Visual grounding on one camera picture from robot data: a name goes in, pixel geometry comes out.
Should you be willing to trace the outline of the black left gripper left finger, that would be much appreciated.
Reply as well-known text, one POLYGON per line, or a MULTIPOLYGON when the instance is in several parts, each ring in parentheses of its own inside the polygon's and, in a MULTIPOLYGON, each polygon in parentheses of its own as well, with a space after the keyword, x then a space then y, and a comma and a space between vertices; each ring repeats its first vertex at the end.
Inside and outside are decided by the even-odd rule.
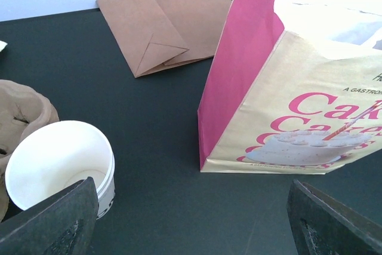
POLYGON ((1 254, 85 254, 98 213, 93 178, 1 223, 1 254))

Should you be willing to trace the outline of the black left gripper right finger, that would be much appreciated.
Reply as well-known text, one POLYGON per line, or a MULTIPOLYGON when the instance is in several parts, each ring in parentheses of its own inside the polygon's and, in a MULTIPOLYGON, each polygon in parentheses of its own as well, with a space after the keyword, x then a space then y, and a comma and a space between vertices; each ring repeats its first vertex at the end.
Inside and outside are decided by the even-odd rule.
POLYGON ((294 180, 286 205, 298 254, 381 254, 381 226, 294 180))

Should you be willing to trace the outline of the white paper coffee cup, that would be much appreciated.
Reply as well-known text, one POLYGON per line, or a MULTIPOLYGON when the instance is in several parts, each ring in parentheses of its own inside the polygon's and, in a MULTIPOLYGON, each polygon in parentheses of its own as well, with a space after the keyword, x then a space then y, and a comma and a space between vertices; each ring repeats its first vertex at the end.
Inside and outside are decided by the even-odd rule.
POLYGON ((115 157, 107 137, 81 121, 59 121, 27 136, 5 170, 5 186, 21 210, 42 202, 70 185, 92 177, 98 196, 98 218, 115 198, 115 157))

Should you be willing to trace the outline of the cake print paper bag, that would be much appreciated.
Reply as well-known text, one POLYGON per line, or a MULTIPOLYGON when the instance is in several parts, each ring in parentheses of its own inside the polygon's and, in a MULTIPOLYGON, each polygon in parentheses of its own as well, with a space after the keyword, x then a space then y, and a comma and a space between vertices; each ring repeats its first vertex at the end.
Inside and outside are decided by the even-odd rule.
POLYGON ((204 173, 326 174, 381 149, 381 17, 233 0, 198 108, 204 173))

